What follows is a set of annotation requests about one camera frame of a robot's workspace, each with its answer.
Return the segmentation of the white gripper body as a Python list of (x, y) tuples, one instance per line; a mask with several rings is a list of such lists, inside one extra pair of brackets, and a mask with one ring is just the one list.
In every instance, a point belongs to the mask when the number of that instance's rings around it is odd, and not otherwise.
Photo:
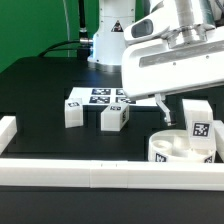
[(128, 47), (122, 58), (122, 86), (130, 99), (170, 95), (224, 84), (224, 31), (207, 41), (170, 49), (162, 39)]

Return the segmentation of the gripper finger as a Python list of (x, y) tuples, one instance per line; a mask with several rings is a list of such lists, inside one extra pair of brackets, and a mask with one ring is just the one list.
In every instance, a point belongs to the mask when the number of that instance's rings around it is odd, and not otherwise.
[(176, 116), (173, 111), (171, 111), (165, 104), (166, 96), (164, 94), (156, 94), (155, 95), (155, 102), (157, 106), (163, 111), (164, 113), (164, 121), (168, 126), (172, 126), (176, 124)]

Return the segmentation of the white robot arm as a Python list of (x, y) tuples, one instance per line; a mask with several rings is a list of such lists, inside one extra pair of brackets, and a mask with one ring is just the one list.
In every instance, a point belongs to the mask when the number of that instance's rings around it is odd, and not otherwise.
[(119, 71), (125, 95), (153, 96), (172, 125), (166, 96), (224, 84), (224, 26), (215, 25), (209, 0), (147, 1), (137, 21), (136, 0), (99, 0), (88, 64)]

